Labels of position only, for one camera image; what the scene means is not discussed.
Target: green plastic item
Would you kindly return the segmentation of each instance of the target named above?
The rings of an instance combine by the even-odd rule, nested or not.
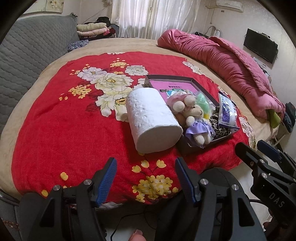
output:
[[[210,112],[210,105],[203,93],[199,93],[196,96],[196,104],[198,104],[206,114]]]
[[[281,123],[281,118],[274,110],[266,110],[270,126],[274,129]]]

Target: white curtain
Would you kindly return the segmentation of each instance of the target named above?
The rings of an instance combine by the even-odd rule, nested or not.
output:
[[[152,0],[113,0],[111,23],[116,23],[119,36],[146,38]]]
[[[171,28],[192,33],[200,0],[113,0],[120,37],[158,39]]]

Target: red floral bedspread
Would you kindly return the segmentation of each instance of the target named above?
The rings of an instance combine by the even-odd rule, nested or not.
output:
[[[115,157],[118,171],[107,202],[154,203],[177,193],[177,149],[138,153],[127,120],[126,97],[133,88],[142,87],[146,74],[192,77],[217,100],[222,90],[181,57],[127,52],[70,61],[36,99],[20,130],[12,161],[17,190],[47,196],[56,184],[66,188],[91,178],[109,157]],[[247,119],[240,111],[239,116],[237,125],[243,128],[231,139],[185,157],[190,168],[201,173],[239,164],[235,145],[254,143]]]

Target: yellow flower print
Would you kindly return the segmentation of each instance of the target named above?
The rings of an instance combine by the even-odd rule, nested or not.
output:
[[[148,198],[149,198],[149,199],[152,199],[152,200],[155,200],[155,199],[158,198],[158,195],[153,195],[153,194],[152,194],[152,195],[149,195]]]
[[[166,167],[166,164],[164,163],[164,161],[161,161],[161,160],[157,160],[156,165],[159,168],[165,168]]]
[[[137,193],[139,191],[139,188],[136,185],[132,186],[132,189],[133,189],[133,193]]]
[[[145,198],[144,194],[139,194],[139,195],[136,196],[136,200],[138,202],[145,202],[144,198]]]
[[[132,167],[132,171],[135,173],[139,173],[141,171],[141,168],[140,168],[140,166],[136,165],[136,166]]]
[[[143,179],[140,180],[140,184],[138,184],[138,188],[146,189],[149,187],[150,187],[150,184],[149,184],[148,180],[143,180]]]
[[[155,178],[155,176],[152,175],[152,176],[150,176],[150,177],[147,176],[146,179],[147,179],[149,182],[154,183],[156,178]]]
[[[179,189],[174,187],[172,191],[173,191],[173,193],[177,193],[179,191]]]
[[[170,188],[172,186],[173,180],[171,180],[169,177],[165,177],[164,175],[160,175],[156,176],[154,183]]]
[[[44,197],[47,197],[48,196],[48,192],[46,190],[42,190],[41,194],[44,196]]]
[[[73,94],[73,96],[80,95],[78,98],[82,99],[85,97],[85,95],[87,95],[89,92],[91,92],[91,89],[87,88],[89,86],[90,85],[85,85],[85,86],[78,85],[75,88],[71,88],[69,90],[69,92],[71,92]]]
[[[62,172],[60,176],[64,181],[67,181],[69,177],[65,172]]]
[[[149,167],[149,162],[146,160],[141,161],[141,166],[144,168],[148,168]]]
[[[157,195],[167,195],[169,193],[171,193],[172,191],[170,191],[170,188],[167,187],[167,186],[164,186],[162,184],[153,184],[153,190],[154,192],[153,193],[156,193]]]
[[[128,65],[126,62],[114,62],[110,64],[110,67],[121,67],[124,68],[124,66]]]

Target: wall-mounted tv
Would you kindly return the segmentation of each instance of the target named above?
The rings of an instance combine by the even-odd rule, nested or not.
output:
[[[251,29],[247,30],[244,46],[270,63],[274,62],[278,53],[278,45],[274,41]]]

